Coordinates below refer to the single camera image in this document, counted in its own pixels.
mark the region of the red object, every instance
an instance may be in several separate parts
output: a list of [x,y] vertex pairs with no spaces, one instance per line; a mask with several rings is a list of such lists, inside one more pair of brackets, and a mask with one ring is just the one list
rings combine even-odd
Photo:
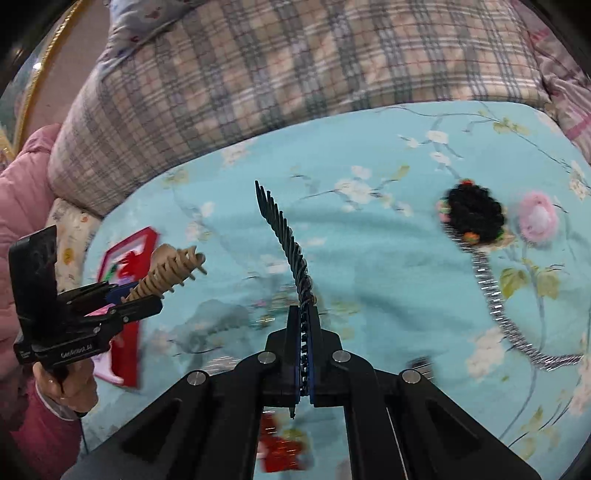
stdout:
[[[114,247],[109,248],[105,254],[98,280],[103,278],[103,275],[111,267],[115,258],[120,256],[129,249],[123,258],[116,261],[122,268],[117,272],[118,278],[127,278],[128,281],[138,281],[145,277],[150,270],[150,259],[152,252],[156,246],[158,234],[150,227],[146,227],[139,232],[127,237],[125,240],[119,242]],[[138,254],[131,248],[142,247]],[[111,342],[111,371],[123,379],[122,385],[124,387],[137,388],[138,381],[138,349],[139,349],[139,322],[128,323],[123,327],[121,332]]]
[[142,253],[140,255],[135,255],[134,253],[137,259],[134,260],[133,268],[135,269],[135,275],[138,275],[137,280],[139,280],[142,277],[145,277],[150,271],[150,258],[152,257],[152,252],[154,251],[154,247],[156,246],[157,239],[158,233],[156,233],[155,230],[147,226],[139,232],[136,232],[133,235],[127,237],[125,240],[122,240],[114,247],[109,248],[105,253],[103,261],[100,265],[98,281],[101,281],[101,279],[105,275],[109,261],[112,261],[112,258],[117,254],[117,252],[125,250],[125,248],[128,248],[133,244],[141,244],[144,246]]
[[286,440],[277,435],[278,429],[275,419],[270,413],[263,413],[261,417],[261,435],[259,442],[266,452],[262,459],[266,473],[284,472],[286,470],[303,470],[298,461],[298,455],[304,452],[306,446],[302,442]]
[[139,272],[144,270],[144,261],[142,255],[136,254],[133,250],[127,252],[118,263],[121,265],[121,268],[117,272],[119,278],[132,277],[134,281],[137,281],[147,274],[147,272],[144,275],[139,274]]

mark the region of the white flower print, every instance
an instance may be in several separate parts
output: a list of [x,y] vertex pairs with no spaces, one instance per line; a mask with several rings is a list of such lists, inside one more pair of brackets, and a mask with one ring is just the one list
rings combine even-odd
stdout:
[[583,171],[583,169],[581,168],[581,165],[579,165],[576,160],[573,160],[571,162],[570,166],[573,169],[573,173],[576,173],[580,179],[585,178],[585,172]]
[[402,138],[406,144],[408,148],[417,148],[421,145],[421,142],[419,142],[416,138],[410,137],[403,137],[402,135],[399,135],[400,138]]
[[413,209],[412,209],[412,207],[408,203],[398,202],[396,204],[396,208],[405,217],[412,217],[414,215]]
[[261,260],[267,268],[267,273],[271,275],[285,273],[290,267],[286,258],[276,258],[272,255],[261,255]]
[[426,136],[429,140],[431,140],[434,143],[441,143],[447,145],[447,143],[449,142],[449,137],[447,136],[447,133],[440,132],[439,130],[429,130],[426,133]]
[[255,142],[255,138],[249,138],[234,145],[222,149],[223,166],[225,168],[232,167],[238,160],[244,157],[247,153],[247,147]]
[[355,165],[351,167],[351,172],[355,177],[358,177],[362,180],[367,180],[371,177],[371,170],[369,168],[363,168]]
[[452,164],[449,157],[441,152],[431,152],[430,155],[433,160],[440,163],[441,165],[445,165],[446,167],[448,167]]
[[202,206],[201,206],[201,216],[203,218],[207,218],[209,216],[212,215],[213,210],[215,208],[216,204],[213,202],[205,202]]
[[579,366],[581,382],[573,391],[573,399],[570,402],[569,412],[575,417],[580,417],[589,400],[591,400],[591,362],[589,357],[583,357]]
[[371,187],[359,180],[341,179],[335,184],[335,190],[356,203],[369,203],[372,199]]
[[392,207],[392,202],[394,198],[389,193],[384,193],[380,198],[379,201],[382,202],[382,206],[386,209]]
[[585,200],[585,197],[587,196],[587,187],[583,185],[583,182],[581,182],[578,178],[571,176],[569,188],[574,192],[579,200]]
[[185,229],[185,236],[187,237],[187,242],[196,242],[197,240],[199,240],[199,237],[203,232],[204,228],[197,222],[189,222],[187,228]]
[[304,240],[302,247],[322,247],[326,243],[326,237],[315,236],[308,240]]
[[535,114],[538,117],[538,120],[540,121],[540,123],[547,126],[552,133],[554,133],[554,134],[561,134],[562,133],[562,130],[560,129],[558,124],[554,120],[552,120],[548,115],[546,115],[544,112],[540,112],[539,110],[537,110],[535,112]]
[[503,337],[501,329],[493,327],[476,339],[476,349],[466,360],[466,367],[472,378],[479,381],[491,372],[493,366],[503,363],[505,356],[505,349],[501,344]]

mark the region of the blue floral bedsheet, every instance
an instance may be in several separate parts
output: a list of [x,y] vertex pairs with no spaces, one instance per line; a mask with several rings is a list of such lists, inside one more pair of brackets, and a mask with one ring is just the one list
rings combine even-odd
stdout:
[[[207,277],[167,294],[142,323],[142,388],[99,384],[85,418],[103,441],[187,371],[215,372],[260,351],[295,303],[280,246],[261,218],[254,180],[272,191],[302,245],[325,328],[375,368],[422,356],[435,382],[535,467],[557,479],[591,431],[591,366],[533,368],[491,320],[471,259],[443,233],[435,205],[458,179],[491,189],[509,231],[491,249],[506,310],[544,353],[589,351],[591,170],[545,114],[514,103],[439,102],[347,113],[275,131],[195,159],[142,186],[104,221],[85,264],[152,226],[160,240],[197,244]],[[526,244],[515,206],[546,193],[560,216],[543,248]],[[302,402],[282,431],[305,438],[302,478],[346,478],[342,410]],[[256,478],[280,477],[262,473]]]

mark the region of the red card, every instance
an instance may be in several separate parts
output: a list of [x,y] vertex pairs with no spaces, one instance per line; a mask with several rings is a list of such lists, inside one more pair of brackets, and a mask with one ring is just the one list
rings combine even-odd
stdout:
[[[98,281],[125,284],[150,271],[150,258],[158,234],[146,227],[109,248],[100,266]],[[128,323],[111,341],[109,352],[94,357],[95,375],[115,385],[138,386],[139,322]]]

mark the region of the pink flower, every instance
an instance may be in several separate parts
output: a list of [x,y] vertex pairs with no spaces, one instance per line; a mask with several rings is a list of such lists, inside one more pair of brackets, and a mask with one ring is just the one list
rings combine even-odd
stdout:
[[549,240],[558,228],[558,216],[552,201],[545,193],[530,192],[519,204],[521,235],[533,243]]

